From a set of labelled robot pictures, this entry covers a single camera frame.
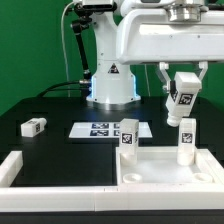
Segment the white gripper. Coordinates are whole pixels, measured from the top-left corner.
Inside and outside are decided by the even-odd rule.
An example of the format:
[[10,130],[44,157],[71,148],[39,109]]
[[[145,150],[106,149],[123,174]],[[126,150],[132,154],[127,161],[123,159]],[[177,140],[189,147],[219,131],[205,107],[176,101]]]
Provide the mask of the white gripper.
[[170,22],[165,9],[132,10],[118,26],[116,57],[121,64],[159,62],[156,74],[166,92],[171,89],[168,63],[201,61],[202,81],[207,61],[224,61],[224,12],[208,11],[199,22]]

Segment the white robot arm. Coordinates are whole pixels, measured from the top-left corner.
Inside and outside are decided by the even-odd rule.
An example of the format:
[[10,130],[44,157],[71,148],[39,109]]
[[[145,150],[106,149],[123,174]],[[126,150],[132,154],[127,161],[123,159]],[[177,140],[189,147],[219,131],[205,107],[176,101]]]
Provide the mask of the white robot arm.
[[140,100],[130,67],[155,64],[168,93],[183,80],[193,101],[210,62],[224,62],[224,8],[205,0],[79,0],[93,26],[97,70],[87,102],[105,109]]

